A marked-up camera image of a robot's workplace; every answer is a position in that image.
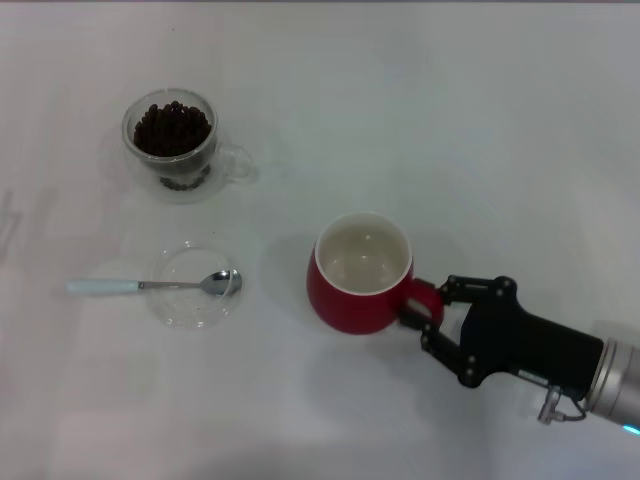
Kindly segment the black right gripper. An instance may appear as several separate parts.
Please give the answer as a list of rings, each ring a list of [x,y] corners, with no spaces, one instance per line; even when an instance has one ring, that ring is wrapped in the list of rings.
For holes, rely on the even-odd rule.
[[[421,349],[464,386],[476,388],[492,374],[509,373],[558,386],[573,400],[588,393],[604,342],[527,312],[518,302],[514,280],[449,275],[441,285],[418,283],[434,290],[444,305],[470,305],[459,346],[427,315],[411,308],[399,312],[399,323],[420,333]]]

